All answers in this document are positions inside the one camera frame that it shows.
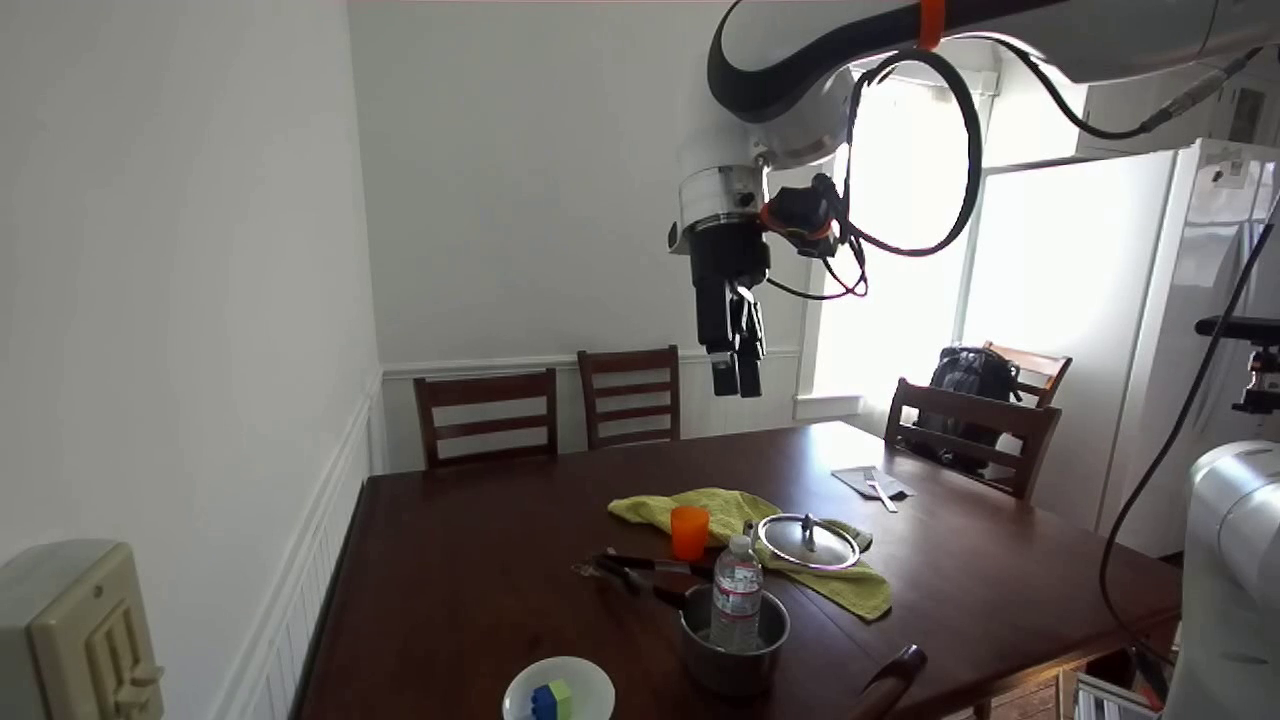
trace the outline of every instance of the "orange object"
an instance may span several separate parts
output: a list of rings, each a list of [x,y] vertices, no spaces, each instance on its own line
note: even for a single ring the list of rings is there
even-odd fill
[[[934,48],[949,32],[949,0],[921,0],[921,44]]]
[[[671,555],[685,564],[694,564],[708,555],[713,540],[713,514],[700,505],[677,505],[671,510]]]

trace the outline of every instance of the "wooden chair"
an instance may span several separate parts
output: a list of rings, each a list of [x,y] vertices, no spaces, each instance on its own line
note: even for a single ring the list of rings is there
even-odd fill
[[[588,449],[680,439],[677,346],[644,352],[575,352]]]
[[[428,468],[557,456],[557,372],[413,382]]]
[[[962,435],[915,427],[902,420],[908,413],[915,416],[933,413],[933,416],[988,427],[993,435],[1000,435],[1000,443],[977,443]],[[1026,501],[1057,420],[1058,420],[1058,408],[1019,408],[1019,404],[1000,404],[985,395],[960,395],[960,393],[896,382],[885,443],[908,449],[908,454],[910,443],[915,449],[933,443],[933,449],[949,449],[956,456],[979,459],[985,464],[977,473],[979,484],[993,484],[1017,501]]]
[[[1043,355],[1010,346],[985,346],[988,352],[1000,352],[1007,366],[1019,368],[1017,393],[1031,408],[1053,408],[1057,387],[1064,387],[1071,355]]]

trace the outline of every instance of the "metal pot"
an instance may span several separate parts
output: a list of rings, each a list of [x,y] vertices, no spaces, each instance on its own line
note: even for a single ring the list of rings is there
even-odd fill
[[[708,643],[713,629],[713,587],[700,583],[685,595],[680,632],[685,632],[685,669],[694,683],[717,698],[761,698],[772,683],[774,654],[786,643],[786,608],[774,595],[761,595],[761,647],[723,654]]]

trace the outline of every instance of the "white wall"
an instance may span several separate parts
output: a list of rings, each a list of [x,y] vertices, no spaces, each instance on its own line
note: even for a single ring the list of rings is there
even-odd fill
[[[342,3],[7,0],[0,110],[0,560],[126,540],[166,718],[283,718],[377,387]]]
[[[356,0],[356,97],[386,427],[420,468],[413,372],[685,347],[685,427],[790,425],[801,305],[765,289],[765,399],[713,399],[688,260],[665,249],[717,3]],[[774,249],[774,275],[805,269]],[[564,387],[564,449],[580,449]]]

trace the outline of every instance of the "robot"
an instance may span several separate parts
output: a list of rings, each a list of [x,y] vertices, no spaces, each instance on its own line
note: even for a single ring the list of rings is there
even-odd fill
[[[973,189],[956,223],[915,255],[962,232],[979,142],[960,71],[933,51],[943,38],[993,39],[1031,71],[1057,63],[1075,85],[1222,57],[1220,71],[1129,133],[1066,118],[1085,133],[1121,142],[1196,110],[1276,44],[1280,0],[736,0],[708,48],[708,92],[688,133],[680,220],[669,232],[669,249],[693,260],[694,332],[713,355],[717,395],[761,395],[765,341],[753,289],[768,275],[765,232],[812,260],[838,249],[860,260],[862,245],[874,245],[846,220],[846,192],[833,176],[768,198],[768,174],[838,153],[860,88],[896,63],[933,69],[973,138]],[[1276,413],[1280,322],[1202,322],[1198,332],[1211,324],[1254,346],[1238,413]],[[1183,629],[1162,718],[1270,720],[1280,718],[1280,449],[1222,443],[1198,456],[1192,479]]]

